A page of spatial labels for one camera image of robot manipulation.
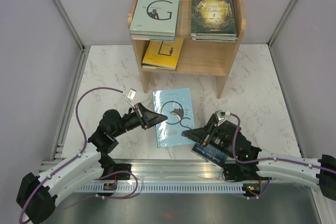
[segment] metal frame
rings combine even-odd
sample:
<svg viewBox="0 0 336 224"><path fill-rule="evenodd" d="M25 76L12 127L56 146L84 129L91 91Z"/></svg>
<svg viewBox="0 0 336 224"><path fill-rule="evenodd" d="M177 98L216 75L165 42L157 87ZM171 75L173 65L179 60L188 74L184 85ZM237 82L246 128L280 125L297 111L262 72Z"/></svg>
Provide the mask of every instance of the metal frame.
<svg viewBox="0 0 336 224"><path fill-rule="evenodd" d="M106 193L106 182L91 182L81 186L77 193ZM131 193L135 184L118 182L115 193ZM243 183L140 183L138 193L147 194L243 194Z"/></svg>
<svg viewBox="0 0 336 224"><path fill-rule="evenodd" d="M268 49L269 49L269 52L271 54L271 58L272 58L272 61L273 61L275 73L276 73L277 78L279 80L281 93L282 93L283 99L285 101L285 105L286 105L288 115L289 115L289 120L290 120L290 123L291 123L293 131L294 131L294 136L295 136L296 142L298 143L298 146L299 146L300 153L301 153L302 157L305 157L304 153L302 152L302 148L301 148L301 145L300 145L300 142L299 142L298 132L296 130L296 127L295 127L295 124L294 124L294 121L293 121L293 109L291 108L290 103L288 102L288 95L287 95L287 92L284 89L283 79L282 79L282 76L279 73L277 60L274 57L274 52L273 52L272 47L268 46Z"/></svg>
<svg viewBox="0 0 336 224"><path fill-rule="evenodd" d="M284 26L287 18L289 17L290 13L293 11L293 8L295 7L296 3L298 0L290 0L284 13L282 14L276 28L274 29L271 38L269 40L269 42L267 43L269 47L271 47L274 43L274 41L276 40L276 38L278 37L280 31L282 30L282 27Z"/></svg>
<svg viewBox="0 0 336 224"><path fill-rule="evenodd" d="M114 159L118 164L131 164L132 173L142 183L230 183L222 179L222 169L204 160ZM43 161L39 172L45 172L61 160ZM255 183L246 180L244 184ZM295 184L272 179L272 183Z"/></svg>
<svg viewBox="0 0 336 224"><path fill-rule="evenodd" d="M84 73L86 61L88 60L89 52L90 52L90 47L87 47L86 49L82 51L78 59L76 73L72 80L72 85L71 85L71 88L68 94L67 103L63 109L63 116L62 116L61 122L57 128L56 137L54 139L54 150L50 156L50 160L54 160L56 153L58 152L57 149L63 146L62 144L67 135L69 124L70 124L70 119L72 116L72 111L73 111L73 108L75 107L77 93L78 93L80 82L81 82L81 79Z"/></svg>
<svg viewBox="0 0 336 224"><path fill-rule="evenodd" d="M82 40L80 39L80 37L78 36L76 29L74 27L74 25L72 24L67 12L65 11L62 3L60 0L52 0L52 2L54 3L57 11L60 13L62 19L64 20L65 24L67 25L69 31L71 32L74 40L76 41L79 49L83 52L83 50L85 49L85 46L82 42Z"/></svg>

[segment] book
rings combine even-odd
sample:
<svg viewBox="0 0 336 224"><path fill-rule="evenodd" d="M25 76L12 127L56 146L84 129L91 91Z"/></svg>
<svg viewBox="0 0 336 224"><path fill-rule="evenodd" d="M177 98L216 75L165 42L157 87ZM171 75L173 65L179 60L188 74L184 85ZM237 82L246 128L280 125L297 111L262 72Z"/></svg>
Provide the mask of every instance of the book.
<svg viewBox="0 0 336 224"><path fill-rule="evenodd" d="M193 36L193 40L210 40L210 41L228 41L228 42L236 42L237 38L230 38L230 37L216 37L216 36Z"/></svg>
<svg viewBox="0 0 336 224"><path fill-rule="evenodd" d="M213 163L214 165L219 166L220 168L223 167L227 159L226 154L217 150L215 147L209 144L206 147L200 146L199 144L195 144L191 151L193 153L196 153L198 156Z"/></svg>
<svg viewBox="0 0 336 224"><path fill-rule="evenodd" d="M237 37L233 0L192 0L192 36Z"/></svg>
<svg viewBox="0 0 336 224"><path fill-rule="evenodd" d="M218 131L222 134L222 141L232 142L236 128L237 126L228 120L224 121L220 126L218 126ZM191 151L219 167L223 167L227 159L227 155L225 153L221 152L210 144L205 147L200 146L199 144L195 144Z"/></svg>
<svg viewBox="0 0 336 224"><path fill-rule="evenodd" d="M153 103L156 113L168 117L155 126L158 148L195 143L181 135L195 127L190 89L153 91Z"/></svg>
<svg viewBox="0 0 336 224"><path fill-rule="evenodd" d="M130 34L175 37L180 0L138 0Z"/></svg>
<svg viewBox="0 0 336 224"><path fill-rule="evenodd" d="M176 70L183 40L183 38L176 38L176 41L149 42L142 60L142 67Z"/></svg>
<svg viewBox="0 0 336 224"><path fill-rule="evenodd" d="M176 37L131 34L131 39L136 39L136 40L156 40L156 41L175 41Z"/></svg>

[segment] marble surface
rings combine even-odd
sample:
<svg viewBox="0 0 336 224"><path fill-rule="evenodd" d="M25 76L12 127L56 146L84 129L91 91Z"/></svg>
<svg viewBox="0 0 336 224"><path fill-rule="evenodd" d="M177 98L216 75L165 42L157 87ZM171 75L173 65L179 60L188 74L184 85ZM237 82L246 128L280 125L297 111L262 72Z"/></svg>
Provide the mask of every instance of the marble surface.
<svg viewBox="0 0 336 224"><path fill-rule="evenodd" d="M216 99L216 79L176 73L152 73L150 92L143 93L132 46L92 46L79 88L78 97L95 87L136 89L134 102L153 109L152 90L190 88L195 126L203 126L216 110L230 110L241 118L241 132L254 146L282 155L300 157L284 98L267 45L241 45L221 99ZM87 95L79 107L79 117L90 136L103 113L117 109L127 112L124 97L109 90ZM118 137L112 158L125 159L201 159L192 145L157 148L155 128L134 129ZM72 114L63 157L77 152L83 136Z"/></svg>

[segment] light blue book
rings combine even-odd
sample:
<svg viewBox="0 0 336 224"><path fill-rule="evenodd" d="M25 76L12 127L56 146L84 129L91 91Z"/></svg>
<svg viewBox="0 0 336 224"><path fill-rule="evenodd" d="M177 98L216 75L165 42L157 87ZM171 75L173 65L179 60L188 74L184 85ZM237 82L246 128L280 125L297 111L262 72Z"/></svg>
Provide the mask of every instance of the light blue book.
<svg viewBox="0 0 336 224"><path fill-rule="evenodd" d="M179 3L180 0L138 0L130 33L175 37Z"/></svg>
<svg viewBox="0 0 336 224"><path fill-rule="evenodd" d="M181 136L182 131L195 127L190 89L153 91L154 111L168 119L156 125L158 148L175 145L195 144Z"/></svg>

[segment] book cover illustration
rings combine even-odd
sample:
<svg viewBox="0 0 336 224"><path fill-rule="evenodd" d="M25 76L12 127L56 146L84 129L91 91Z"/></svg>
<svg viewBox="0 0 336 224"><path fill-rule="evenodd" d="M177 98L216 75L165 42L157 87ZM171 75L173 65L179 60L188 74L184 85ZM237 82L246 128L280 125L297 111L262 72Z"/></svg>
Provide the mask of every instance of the book cover illustration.
<svg viewBox="0 0 336 224"><path fill-rule="evenodd" d="M237 35L233 0L192 0L192 34Z"/></svg>
<svg viewBox="0 0 336 224"><path fill-rule="evenodd" d="M184 38L176 41L151 41L142 63L175 70L182 49Z"/></svg>
<svg viewBox="0 0 336 224"><path fill-rule="evenodd" d="M227 159L226 154L209 144L206 147L195 144L191 151L221 168Z"/></svg>
<svg viewBox="0 0 336 224"><path fill-rule="evenodd" d="M180 0L138 0L130 27L131 33L175 36Z"/></svg>
<svg viewBox="0 0 336 224"><path fill-rule="evenodd" d="M168 117L156 125L158 148L195 143L181 135L195 127L190 89L153 91L153 102L154 111Z"/></svg>

